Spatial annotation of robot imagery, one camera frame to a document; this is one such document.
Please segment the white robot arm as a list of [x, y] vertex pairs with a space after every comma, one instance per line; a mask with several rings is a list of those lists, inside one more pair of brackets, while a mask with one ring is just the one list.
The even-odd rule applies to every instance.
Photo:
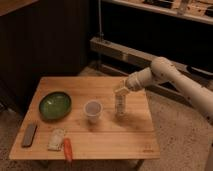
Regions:
[[126, 96], [148, 86], [169, 82], [213, 125], [213, 92], [182, 74], [165, 57], [156, 57], [149, 67], [130, 74], [114, 88], [116, 96]]

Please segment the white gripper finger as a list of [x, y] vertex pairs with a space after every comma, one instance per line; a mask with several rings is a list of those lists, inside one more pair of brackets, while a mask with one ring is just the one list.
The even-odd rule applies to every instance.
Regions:
[[120, 116], [125, 115], [125, 109], [126, 109], [126, 95], [121, 95], [120, 101], [119, 101], [119, 115]]
[[115, 110], [116, 114], [120, 113], [120, 96], [115, 96]]

